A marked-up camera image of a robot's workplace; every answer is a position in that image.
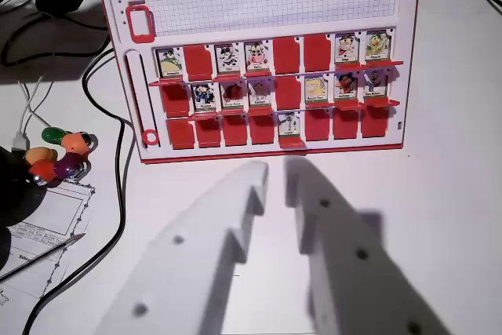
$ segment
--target green toy piece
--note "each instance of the green toy piece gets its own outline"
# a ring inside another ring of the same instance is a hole
[[[61,141],[66,135],[68,135],[66,131],[57,127],[45,127],[42,131],[42,139],[51,144],[61,145]]]

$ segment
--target colorful toy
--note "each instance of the colorful toy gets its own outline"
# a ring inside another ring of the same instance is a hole
[[[88,133],[69,133],[57,127],[46,127],[42,139],[47,143],[59,144],[66,149],[63,158],[57,161],[57,152],[46,147],[30,149],[24,161],[31,166],[30,173],[38,186],[52,180],[76,181],[86,171],[86,156],[91,151],[93,141]]]
[[[402,146],[417,0],[104,7],[142,162]]]

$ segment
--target character card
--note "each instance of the character card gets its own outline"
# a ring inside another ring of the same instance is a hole
[[[383,70],[367,71],[365,97],[385,96],[387,94],[387,75]]]
[[[305,102],[326,102],[328,100],[328,80],[322,75],[305,78]]]
[[[248,80],[249,106],[268,106],[271,104],[271,81],[265,78]]]
[[[232,72],[238,72],[238,51],[234,49],[232,44],[228,45],[216,45],[214,46],[216,50],[216,63],[218,66],[218,72],[221,74],[229,74]]]
[[[195,111],[215,111],[216,99],[214,98],[213,84],[197,84],[191,87]]]
[[[246,51],[247,71],[268,70],[268,49],[262,42],[247,42],[244,44],[244,50]]]
[[[354,33],[335,36],[335,63],[359,60],[359,40]]]
[[[300,117],[296,113],[278,114],[279,137],[299,137]]]
[[[354,72],[335,75],[335,100],[352,100],[358,95],[358,79]]]
[[[366,35],[366,60],[389,59],[391,38],[385,31],[369,31]]]
[[[157,50],[157,61],[160,75],[163,78],[180,78],[183,76],[183,59],[179,48]]]
[[[220,83],[221,107],[227,109],[243,109],[244,99],[242,87],[237,82]]]

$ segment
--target pen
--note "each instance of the pen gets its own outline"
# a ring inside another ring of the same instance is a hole
[[[62,243],[58,243],[57,245],[51,247],[47,251],[44,251],[42,254],[37,255],[35,258],[29,260],[28,262],[23,263],[20,266],[14,268],[12,271],[7,272],[5,275],[0,276],[0,284],[6,282],[7,280],[9,280],[11,278],[13,278],[17,274],[20,274],[21,272],[25,271],[27,268],[34,266],[40,260],[43,260],[43,259],[47,258],[49,255],[55,253],[56,251],[61,250],[64,247],[73,245],[79,239],[81,239],[84,235],[85,235],[85,233],[81,233],[79,235],[74,235],[73,237],[70,237],[66,241],[62,241]]]

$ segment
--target orange toy piece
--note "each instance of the orange toy piece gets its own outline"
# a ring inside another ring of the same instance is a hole
[[[31,167],[30,173],[34,176],[41,177],[47,183],[56,178],[56,173],[54,173],[54,162],[49,160],[36,161]]]
[[[65,135],[61,141],[61,146],[66,149],[66,152],[78,153],[79,155],[84,155],[90,151],[90,148],[80,133],[69,133]]]
[[[57,152],[46,147],[35,147],[30,149],[24,155],[24,161],[29,166],[33,166],[33,164],[35,164],[38,160],[55,162],[57,160]]]

